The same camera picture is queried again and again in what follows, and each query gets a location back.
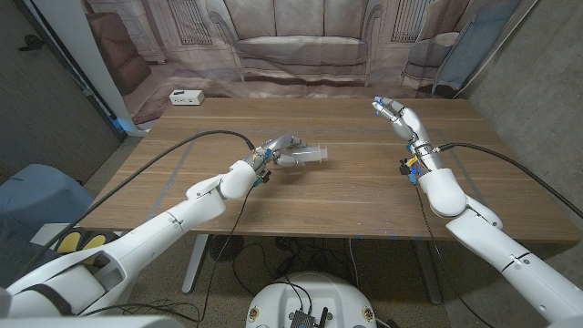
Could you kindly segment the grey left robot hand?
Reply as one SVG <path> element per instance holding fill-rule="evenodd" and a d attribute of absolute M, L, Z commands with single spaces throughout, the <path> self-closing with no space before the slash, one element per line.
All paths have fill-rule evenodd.
<path fill-rule="evenodd" d="M 251 154 L 243 161 L 246 162 L 256 173 L 257 179 L 253 186 L 269 180 L 271 172 L 267 165 L 272 162 L 284 168 L 300 166 L 301 162 L 292 155 L 292 150 L 299 150 L 307 147 L 307 143 L 301 138 L 293 135 L 283 135 L 275 139 L 269 139 L 262 145 L 251 151 Z"/>

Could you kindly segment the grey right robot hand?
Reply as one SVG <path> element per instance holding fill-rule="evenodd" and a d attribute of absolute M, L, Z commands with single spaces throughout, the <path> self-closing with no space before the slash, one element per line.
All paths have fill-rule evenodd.
<path fill-rule="evenodd" d="M 392 98 L 375 97 L 372 106 L 377 116 L 390 122 L 394 133 L 407 142 L 406 149 L 413 154 L 410 159 L 400 160 L 400 173 L 422 187 L 422 177 L 444 167 L 423 122 L 412 109 Z"/>

